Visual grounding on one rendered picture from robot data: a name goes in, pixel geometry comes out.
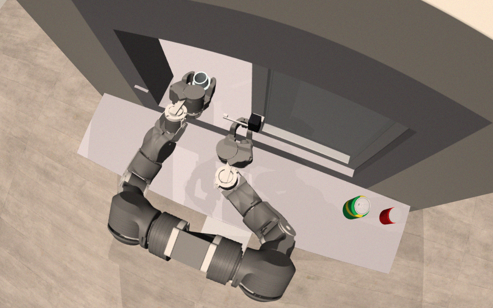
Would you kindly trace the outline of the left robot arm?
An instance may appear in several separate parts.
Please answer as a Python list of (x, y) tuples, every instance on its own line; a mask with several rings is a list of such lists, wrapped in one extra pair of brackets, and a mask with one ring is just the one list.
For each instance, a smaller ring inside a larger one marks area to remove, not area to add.
[(107, 225), (119, 242), (131, 246), (139, 244), (165, 261), (171, 259), (179, 231), (189, 231), (190, 223), (170, 213), (162, 213), (145, 195), (188, 126), (187, 108), (183, 105), (183, 113), (178, 117), (169, 113), (174, 106), (167, 104), (127, 166), (118, 183), (118, 187), (121, 185), (118, 194), (112, 197)]

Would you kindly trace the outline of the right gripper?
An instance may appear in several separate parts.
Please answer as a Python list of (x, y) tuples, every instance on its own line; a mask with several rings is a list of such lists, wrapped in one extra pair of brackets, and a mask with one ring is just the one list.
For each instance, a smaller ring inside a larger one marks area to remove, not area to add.
[[(235, 142), (235, 132), (241, 124), (235, 122), (232, 123), (229, 134), (224, 139), (221, 139), (217, 143), (217, 155), (219, 160), (226, 164), (225, 170), (223, 170), (219, 177), (222, 183), (230, 183), (233, 179), (231, 173), (232, 166), (237, 168), (245, 168), (253, 161), (252, 154), (252, 131), (247, 130), (246, 139), (241, 140), (240, 143)], [(245, 125), (241, 125), (241, 128), (248, 128)]]

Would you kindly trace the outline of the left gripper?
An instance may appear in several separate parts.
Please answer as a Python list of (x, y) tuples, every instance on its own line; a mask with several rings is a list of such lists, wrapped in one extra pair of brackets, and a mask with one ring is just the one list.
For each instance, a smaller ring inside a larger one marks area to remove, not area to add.
[[(208, 86), (207, 93), (202, 86), (193, 84), (194, 71), (186, 73), (181, 81), (178, 81), (170, 86), (169, 99), (175, 107), (169, 109), (172, 116), (180, 116), (183, 113), (181, 107), (184, 105), (187, 108), (187, 118), (199, 118), (201, 113), (209, 107), (211, 99), (215, 92), (217, 79), (211, 78), (211, 84)], [(190, 83), (190, 85), (188, 84)], [(205, 96), (205, 98), (204, 98)]]

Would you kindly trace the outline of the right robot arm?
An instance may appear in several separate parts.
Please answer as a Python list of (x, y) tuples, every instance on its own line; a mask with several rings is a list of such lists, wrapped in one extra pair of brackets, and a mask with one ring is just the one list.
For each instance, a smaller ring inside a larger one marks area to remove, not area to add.
[(214, 185), (223, 189), (221, 193), (243, 216), (244, 224), (258, 236), (261, 247), (259, 250), (247, 247), (244, 253), (242, 243), (217, 234), (200, 271), (207, 273), (207, 279), (223, 285), (230, 280), (232, 287), (239, 285), (246, 296), (257, 302), (275, 302), (282, 297), (296, 272), (290, 259), (296, 232), (276, 209), (261, 200), (237, 168), (231, 169), (232, 181), (222, 183), (219, 175), (225, 168), (221, 166), (217, 170)]

